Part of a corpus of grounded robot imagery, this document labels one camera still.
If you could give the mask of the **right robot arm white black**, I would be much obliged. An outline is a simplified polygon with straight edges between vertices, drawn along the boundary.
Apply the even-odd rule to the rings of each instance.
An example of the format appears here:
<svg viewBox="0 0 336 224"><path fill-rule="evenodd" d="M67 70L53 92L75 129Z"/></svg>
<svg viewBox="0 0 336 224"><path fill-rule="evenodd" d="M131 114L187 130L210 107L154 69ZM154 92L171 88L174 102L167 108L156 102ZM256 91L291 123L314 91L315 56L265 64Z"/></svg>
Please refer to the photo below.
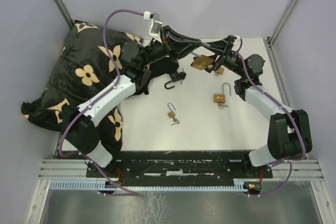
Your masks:
<svg viewBox="0 0 336 224"><path fill-rule="evenodd" d="M235 81L235 93L258 110L269 122L267 143L251 151L242 162L241 172L254 177L260 166L275 166L284 161L300 161L312 151L309 117L305 110L295 110L281 103L261 84L265 60L259 54L244 58L233 45L240 37L203 42L202 46L215 54L212 70L225 67L240 76Z"/></svg>

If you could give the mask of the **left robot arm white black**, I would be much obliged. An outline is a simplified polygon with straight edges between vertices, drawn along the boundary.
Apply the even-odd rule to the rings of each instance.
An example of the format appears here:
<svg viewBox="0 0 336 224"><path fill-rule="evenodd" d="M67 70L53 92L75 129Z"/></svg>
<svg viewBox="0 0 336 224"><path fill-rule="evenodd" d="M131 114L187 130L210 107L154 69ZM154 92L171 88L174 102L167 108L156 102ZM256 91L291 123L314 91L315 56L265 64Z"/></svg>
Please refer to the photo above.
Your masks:
<svg viewBox="0 0 336 224"><path fill-rule="evenodd" d="M102 91L86 102L64 112L61 140L67 140L86 159L98 166L105 177L116 171L113 154L100 142L97 130L100 122L124 99L142 88L150 77L146 66L166 56L174 61L189 55L203 45L200 39L183 36L169 26L151 28L154 43L145 47L137 42L122 46L121 62L124 70L117 70L116 78Z"/></svg>

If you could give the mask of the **large brass padlock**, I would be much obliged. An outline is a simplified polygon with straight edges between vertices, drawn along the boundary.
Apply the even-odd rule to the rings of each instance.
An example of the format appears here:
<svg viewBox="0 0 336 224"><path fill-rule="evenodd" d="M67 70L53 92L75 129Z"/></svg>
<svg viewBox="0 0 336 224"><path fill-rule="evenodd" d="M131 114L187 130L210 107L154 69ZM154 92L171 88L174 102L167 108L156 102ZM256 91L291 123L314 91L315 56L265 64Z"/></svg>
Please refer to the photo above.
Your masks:
<svg viewBox="0 0 336 224"><path fill-rule="evenodd" d="M214 59L206 56L206 55L199 55L197 53L191 53L194 56L194 60L191 63L191 67L197 70L205 70L214 62Z"/></svg>

